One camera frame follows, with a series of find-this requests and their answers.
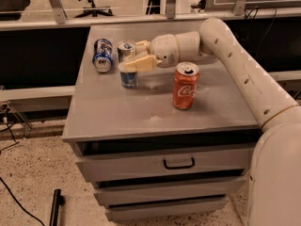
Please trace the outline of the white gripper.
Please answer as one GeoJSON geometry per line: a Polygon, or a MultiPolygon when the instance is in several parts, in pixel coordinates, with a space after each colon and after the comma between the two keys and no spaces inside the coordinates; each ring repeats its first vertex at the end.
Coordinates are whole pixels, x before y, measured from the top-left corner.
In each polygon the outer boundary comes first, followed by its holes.
{"type": "Polygon", "coordinates": [[[138,55],[144,52],[151,55],[125,60],[119,64],[119,70],[123,73],[150,72],[157,66],[169,68],[179,62],[179,46],[172,34],[158,36],[151,42],[138,41],[135,44],[135,53],[138,55]]]}

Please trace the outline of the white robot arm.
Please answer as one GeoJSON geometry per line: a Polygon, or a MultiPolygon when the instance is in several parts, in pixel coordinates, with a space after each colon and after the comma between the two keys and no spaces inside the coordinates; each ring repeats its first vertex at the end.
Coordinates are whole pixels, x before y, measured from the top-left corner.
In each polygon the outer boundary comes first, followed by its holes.
{"type": "Polygon", "coordinates": [[[127,72],[167,68],[163,55],[181,57],[197,50],[215,55],[241,92],[262,135],[248,180],[247,226],[301,226],[301,106],[239,44],[220,19],[209,18],[197,33],[140,41],[138,54],[121,63],[127,72]]]}

